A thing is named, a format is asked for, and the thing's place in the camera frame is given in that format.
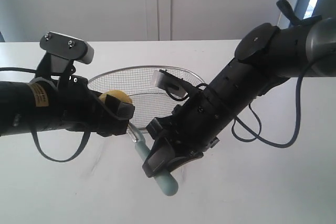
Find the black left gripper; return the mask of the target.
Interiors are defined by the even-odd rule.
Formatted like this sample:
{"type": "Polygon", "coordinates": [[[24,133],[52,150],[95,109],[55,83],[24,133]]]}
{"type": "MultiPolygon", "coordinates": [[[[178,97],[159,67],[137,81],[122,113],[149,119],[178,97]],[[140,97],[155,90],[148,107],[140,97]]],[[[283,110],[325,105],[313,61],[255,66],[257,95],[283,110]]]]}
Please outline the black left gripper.
{"type": "Polygon", "coordinates": [[[115,116],[131,119],[134,115],[133,104],[120,103],[108,108],[100,101],[102,93],[88,88],[88,79],[72,76],[67,86],[59,89],[59,98],[64,106],[62,120],[70,124],[67,128],[74,132],[97,133],[102,137],[124,135],[129,120],[116,120],[115,116]]]}

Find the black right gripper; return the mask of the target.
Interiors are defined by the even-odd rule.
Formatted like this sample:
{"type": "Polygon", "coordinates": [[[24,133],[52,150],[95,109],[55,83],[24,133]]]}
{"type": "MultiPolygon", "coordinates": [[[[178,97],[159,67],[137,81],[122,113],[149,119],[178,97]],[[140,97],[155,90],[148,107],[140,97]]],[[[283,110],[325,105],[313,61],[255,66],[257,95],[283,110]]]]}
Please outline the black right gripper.
{"type": "Polygon", "coordinates": [[[154,139],[142,165],[146,176],[154,177],[164,169],[172,172],[202,158],[235,116],[235,95],[232,87],[194,87],[171,115],[155,117],[146,127],[154,139]]]}

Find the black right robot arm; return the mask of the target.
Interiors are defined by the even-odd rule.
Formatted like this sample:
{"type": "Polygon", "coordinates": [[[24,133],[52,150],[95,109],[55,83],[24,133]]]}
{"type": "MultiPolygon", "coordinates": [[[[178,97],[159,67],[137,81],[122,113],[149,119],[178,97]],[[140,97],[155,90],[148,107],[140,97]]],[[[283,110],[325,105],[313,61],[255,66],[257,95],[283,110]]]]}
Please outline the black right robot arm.
{"type": "Polygon", "coordinates": [[[298,20],[287,29],[264,23],[238,44],[233,59],[209,83],[194,86],[163,73],[158,87],[182,101],[146,127],[154,139],[143,163],[148,177],[199,159],[253,99],[296,77],[335,76],[335,19],[298,20]]]}

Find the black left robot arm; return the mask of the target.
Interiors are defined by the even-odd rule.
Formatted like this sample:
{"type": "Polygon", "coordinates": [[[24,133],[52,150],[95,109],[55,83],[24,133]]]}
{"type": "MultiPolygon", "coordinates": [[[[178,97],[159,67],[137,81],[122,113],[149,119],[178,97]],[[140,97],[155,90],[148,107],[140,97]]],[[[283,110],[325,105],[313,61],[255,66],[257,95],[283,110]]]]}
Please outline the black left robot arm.
{"type": "Polygon", "coordinates": [[[130,102],[88,88],[86,78],[77,77],[58,90],[54,82],[1,82],[1,135],[65,129],[95,132],[101,136],[126,133],[135,107],[130,102]]]}

